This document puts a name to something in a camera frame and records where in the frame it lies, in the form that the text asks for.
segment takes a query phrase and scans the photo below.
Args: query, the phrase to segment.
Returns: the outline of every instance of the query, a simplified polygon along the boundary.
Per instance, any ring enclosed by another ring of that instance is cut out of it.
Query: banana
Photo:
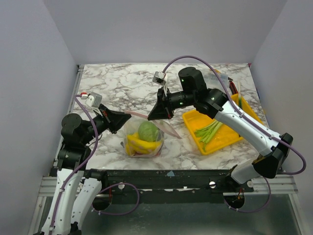
[[[129,148],[133,149],[135,152],[140,153],[140,154],[150,154],[153,152],[152,150],[149,151],[147,149],[139,148],[133,145],[132,143],[128,143],[128,145],[129,145]]]
[[[128,143],[125,145],[125,151],[129,156],[132,156],[136,153],[134,148],[132,146],[130,147]]]
[[[147,142],[136,137],[136,133],[127,136],[128,144],[138,147],[139,149],[154,151],[161,145],[161,141]]]

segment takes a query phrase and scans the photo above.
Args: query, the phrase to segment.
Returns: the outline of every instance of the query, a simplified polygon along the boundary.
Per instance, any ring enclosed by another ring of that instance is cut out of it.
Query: gray wall
[[[44,0],[77,63],[252,62],[286,0]]]
[[[42,0],[1,1],[0,234],[27,234],[77,72]]]
[[[313,1],[288,0],[252,62],[252,76],[270,126],[289,132],[306,157],[307,170],[296,176],[299,197],[313,231]],[[288,170],[302,166],[290,153]]]

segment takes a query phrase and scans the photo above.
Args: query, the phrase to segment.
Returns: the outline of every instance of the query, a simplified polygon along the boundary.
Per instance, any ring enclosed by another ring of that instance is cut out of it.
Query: clear plastic bag
[[[123,127],[125,153],[131,157],[158,156],[164,144],[164,132],[153,122],[132,116]]]

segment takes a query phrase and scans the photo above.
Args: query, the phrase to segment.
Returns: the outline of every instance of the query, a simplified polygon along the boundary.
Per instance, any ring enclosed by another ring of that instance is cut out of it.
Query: marble countertop
[[[167,73],[171,92],[181,90],[178,72],[187,66],[201,70],[204,77],[208,73],[208,68],[202,64],[170,66]],[[248,65],[212,66],[231,77],[236,86],[238,79],[240,80],[243,97],[258,117],[267,123]],[[148,114],[157,99],[158,85],[152,82],[153,75],[164,67],[165,64],[85,65],[79,93],[86,91],[101,94],[102,103],[112,110],[132,110]],[[212,83],[210,87],[220,88],[220,85]],[[88,162],[87,169],[231,169],[235,164],[256,158],[257,151],[246,140],[202,156],[181,117],[184,112],[192,109],[194,108],[188,107],[176,110],[174,118],[168,121],[182,139],[166,139],[160,156],[152,159],[130,158],[120,144],[123,141],[123,131],[119,130],[116,135],[105,131],[95,155]],[[83,119],[88,119],[77,104],[74,106],[74,112],[80,114]]]

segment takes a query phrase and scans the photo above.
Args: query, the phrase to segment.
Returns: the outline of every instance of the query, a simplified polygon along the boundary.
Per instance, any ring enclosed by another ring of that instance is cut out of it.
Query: metal frame
[[[74,90],[72,93],[72,99],[70,101],[67,114],[71,113],[74,107],[74,95],[77,93],[79,89],[79,84],[83,75],[84,65],[78,66],[78,72],[75,80]],[[59,146],[57,149],[61,147],[62,138],[60,139]],[[307,220],[305,218],[304,212],[300,206],[299,198],[298,198],[298,189],[296,187],[294,178],[288,175],[277,175],[274,179],[268,180],[270,183],[270,187],[272,190],[272,194],[288,194],[291,205],[295,214],[296,221],[298,223],[301,234],[309,235],[310,228],[308,226]],[[265,195],[268,194],[268,186],[263,178],[252,179],[254,192],[246,192],[245,195]],[[35,211],[33,214],[33,218],[30,224],[30,228],[28,231],[28,235],[33,235],[36,233],[40,226],[40,221],[43,215],[46,197],[53,197],[56,186],[56,177],[43,177],[42,183],[40,186],[40,190],[38,193],[38,199],[35,207]],[[224,193],[224,195],[234,195],[234,193]]]

